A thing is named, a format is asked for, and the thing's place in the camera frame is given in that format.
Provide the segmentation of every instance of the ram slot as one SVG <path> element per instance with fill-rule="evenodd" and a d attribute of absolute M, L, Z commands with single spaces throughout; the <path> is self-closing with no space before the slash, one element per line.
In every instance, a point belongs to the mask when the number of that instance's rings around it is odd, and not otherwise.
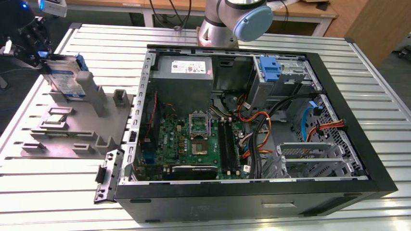
<path fill-rule="evenodd" d="M 226 131 L 225 122 L 219 122 L 219 146 L 221 146 L 221 164 L 222 171 L 229 171 L 229 161 L 227 161 L 227 146 L 226 146 Z"/>
<path fill-rule="evenodd" d="M 225 138 L 226 138 L 226 152 L 227 152 L 227 162 L 229 162 L 229 170 L 237 171 L 238 170 L 238 155 L 235 150 L 235 144 L 234 144 L 234 132 L 231 123 L 225 123 Z"/>

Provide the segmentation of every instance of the power supply label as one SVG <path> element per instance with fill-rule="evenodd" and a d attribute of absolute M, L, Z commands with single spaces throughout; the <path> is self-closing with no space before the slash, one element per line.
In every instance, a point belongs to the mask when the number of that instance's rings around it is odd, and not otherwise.
<path fill-rule="evenodd" d="M 206 74 L 206 62 L 175 60 L 171 64 L 171 73 Z"/>

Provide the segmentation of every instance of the wooden table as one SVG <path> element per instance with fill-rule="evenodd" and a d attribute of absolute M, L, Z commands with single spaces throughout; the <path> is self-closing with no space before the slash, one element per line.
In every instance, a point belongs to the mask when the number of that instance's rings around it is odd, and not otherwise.
<path fill-rule="evenodd" d="M 37 6 L 37 0 L 30 0 L 31 6 Z M 190 0 L 173 0 L 174 5 L 181 15 L 189 14 Z M 170 0 L 153 0 L 155 12 L 158 14 L 175 14 Z M 67 0 L 70 9 L 90 10 L 90 11 L 111 11 L 142 13 L 145 15 L 145 24 L 147 27 L 154 27 L 154 11 L 151 9 L 150 0 Z M 315 8 L 315 3 L 298 2 L 289 6 L 289 21 L 317 23 L 313 36 L 323 36 L 331 21 L 338 17 L 338 13 L 331 7 L 327 11 Z M 205 16 L 206 0 L 193 0 L 191 14 Z M 285 21 L 286 8 L 274 11 L 274 21 Z"/>

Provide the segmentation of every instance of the floor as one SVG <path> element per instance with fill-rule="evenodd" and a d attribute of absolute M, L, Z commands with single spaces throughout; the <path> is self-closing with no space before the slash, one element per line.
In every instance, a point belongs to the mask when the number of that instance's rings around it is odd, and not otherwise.
<path fill-rule="evenodd" d="M 43 16 L 37 9 L 35 13 L 37 15 Z M 69 26 L 74 22 L 119 26 L 145 26 L 142 15 L 127 13 L 69 11 L 67 18 L 53 18 L 49 16 L 49 19 L 51 37 L 55 42 L 54 48 L 57 48 Z M 170 27 L 173 23 L 178 24 L 177 18 L 165 18 L 163 20 L 163 23 L 170 25 Z M 191 17 L 187 28 L 195 29 L 201 23 L 201 17 Z M 6 129 L 39 76 L 34 70 L 15 69 L 19 69 L 19 67 L 0 61 L 0 75 L 10 84 L 7 90 L 0 90 L 0 134 Z M 394 53 L 379 67 L 379 71 L 406 105 L 411 107 L 411 61 L 399 59 Z"/>

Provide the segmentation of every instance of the slotted metal tabletop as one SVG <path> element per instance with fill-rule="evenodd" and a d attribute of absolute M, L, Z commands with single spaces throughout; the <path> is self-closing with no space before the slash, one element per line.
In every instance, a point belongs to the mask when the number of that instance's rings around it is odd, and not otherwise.
<path fill-rule="evenodd" d="M 147 44 L 194 46 L 197 32 L 82 25 L 57 52 L 85 56 L 106 92 L 137 93 Z M 0 230 L 411 230 L 411 113 L 357 45 L 342 38 L 265 35 L 241 48 L 319 53 L 399 191 L 327 217 L 138 224 L 119 204 L 94 205 L 102 160 L 21 156 L 53 103 L 41 77 L 0 137 Z"/>

